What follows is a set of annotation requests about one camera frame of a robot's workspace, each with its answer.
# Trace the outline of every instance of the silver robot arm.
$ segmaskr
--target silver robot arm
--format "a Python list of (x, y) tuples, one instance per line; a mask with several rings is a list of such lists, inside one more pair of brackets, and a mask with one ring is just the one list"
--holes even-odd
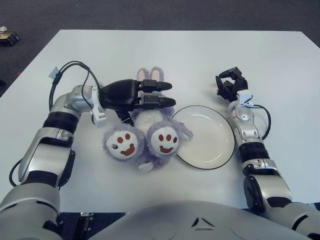
[[(234, 85), (229, 82), (223, 86), (220, 78), (225, 77), (235, 80)], [(243, 187), (248, 207), (254, 213), (280, 225), (318, 239), (320, 211), (307, 204), (292, 202), (291, 191), (275, 162), (270, 159), (263, 137), (254, 123), (254, 105), (251, 102), (253, 95), (248, 91), (247, 81), (238, 68), (223, 72), (216, 80), (220, 91), (218, 94), (231, 100), (229, 112), (243, 174), (246, 176)]]
[[(90, 111), (81, 85), (60, 96), (21, 160), (14, 187), (0, 204), (1, 239), (61, 240), (58, 187), (67, 183), (75, 152), (71, 146), (80, 116)], [(92, 86), (83, 94), (93, 107)]]
[(59, 217), (59, 187), (71, 176), (75, 160), (71, 147), (81, 114), (92, 112), (94, 124), (101, 127), (106, 123), (105, 109), (112, 109), (130, 124), (128, 111), (176, 104), (174, 99), (167, 97), (141, 99), (138, 91), (151, 93), (171, 87), (167, 82), (127, 79), (100, 90), (97, 85), (78, 85), (72, 92), (60, 96), (21, 160), (20, 184), (0, 203), (1, 239), (61, 240), (63, 222)]

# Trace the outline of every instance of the table surface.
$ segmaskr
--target table surface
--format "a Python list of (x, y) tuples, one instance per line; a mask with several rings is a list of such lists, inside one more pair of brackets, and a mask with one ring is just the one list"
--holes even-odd
[[(271, 113), (264, 143), (293, 201), (320, 202), (320, 49), (303, 33), (287, 31), (60, 30), (0, 99), (0, 199), (12, 188), (10, 169), (47, 118), (48, 75), (71, 60), (87, 64), (104, 85), (135, 79), (141, 67), (159, 66), (173, 85), (165, 94), (176, 99), (175, 111), (203, 105), (225, 117), (228, 102), (216, 94), (215, 75), (238, 66), (254, 103)], [(70, 68), (55, 98), (85, 76)], [(173, 157), (162, 169), (143, 174), (103, 152), (103, 134), (119, 122), (113, 111), (106, 114), (106, 127), (96, 128), (86, 113), (79, 121), (72, 175), (60, 190), (62, 212), (129, 212), (174, 200), (247, 207), (237, 150), (218, 169), (191, 168)], [(265, 113), (255, 110), (255, 116), (263, 133)]]

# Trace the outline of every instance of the cable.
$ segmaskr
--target cable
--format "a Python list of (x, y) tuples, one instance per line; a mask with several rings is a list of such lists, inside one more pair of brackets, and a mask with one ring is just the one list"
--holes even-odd
[(64, 72), (69, 69), (72, 66), (79, 66), (85, 70), (88, 71), (88, 74), (90, 74), (93, 77), (93, 80), (95, 81), (96, 85), (97, 85), (97, 89), (100, 91), (100, 85), (99, 82), (95, 76), (95, 74), (90, 70), (90, 68), (85, 65), (83, 62), (81, 61), (69, 61), (67, 62), (65, 65), (62, 66), (62, 68), (59, 70), (59, 72), (55, 75), (55, 78), (52, 82), (52, 87), (50, 90), (50, 94), (49, 94), (49, 110), (51, 111), (52, 107), (53, 107), (53, 102), (54, 102), (54, 94), (55, 94), (55, 90), (56, 90), (56, 86), (58, 85), (58, 83), (60, 82)]
[(266, 115), (268, 116), (268, 127), (265, 131), (265, 134), (262, 136), (262, 140), (265, 140), (270, 132), (270, 129), (271, 129), (271, 115), (270, 115), (269, 111), (264, 106), (257, 105), (257, 104), (253, 105), (253, 107), (252, 106), (246, 106), (246, 107), (250, 108), (250, 109), (263, 109), (265, 111)]
[[(86, 102), (86, 104), (88, 104), (89, 108), (92, 111), (92, 106), (90, 105), (90, 103), (87, 101), (87, 99), (84, 96), (84, 88), (85, 88), (85, 85), (86, 85), (86, 82), (87, 82), (88, 78), (89, 78), (89, 71), (88, 71), (88, 73), (87, 73), (87, 75), (85, 77), (85, 80), (84, 80), (83, 84), (82, 84), (81, 96), (82, 96), (83, 100)], [(93, 114), (91, 114), (91, 122), (93, 123), (93, 125), (96, 125), (95, 121), (94, 121), (94, 115)]]
[(21, 163), (21, 161), (22, 161), (22, 158), (12, 167), (12, 169), (11, 169), (11, 171), (9, 173), (9, 182), (13, 187), (17, 186), (17, 184), (15, 184), (12, 176), (14, 174), (14, 171), (15, 171), (16, 167)]

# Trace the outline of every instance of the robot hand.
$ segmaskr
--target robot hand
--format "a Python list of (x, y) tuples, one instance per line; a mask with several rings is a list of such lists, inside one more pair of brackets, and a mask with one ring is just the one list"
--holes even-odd
[(153, 91), (164, 91), (172, 88), (167, 82), (145, 79), (137, 81), (126, 79), (116, 81), (101, 88), (99, 102), (104, 109), (112, 109), (119, 112), (131, 112), (134, 109), (155, 109), (171, 107), (176, 101), (168, 97), (156, 95), (144, 95), (138, 97), (138, 91), (152, 93)]

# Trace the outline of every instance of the plush toy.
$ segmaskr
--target plush toy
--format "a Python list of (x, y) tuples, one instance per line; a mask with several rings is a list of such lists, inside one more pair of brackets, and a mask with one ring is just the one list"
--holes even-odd
[[(137, 79), (163, 82), (164, 72), (159, 67), (154, 67), (151, 73), (142, 68), (137, 73)], [(164, 97), (159, 92), (148, 94)], [(171, 118), (173, 113), (173, 107), (134, 110), (131, 114), (134, 127), (122, 123), (106, 132), (104, 150), (116, 161), (136, 164), (141, 172), (161, 168), (177, 154), (184, 134), (190, 139), (193, 137), (183, 123)]]

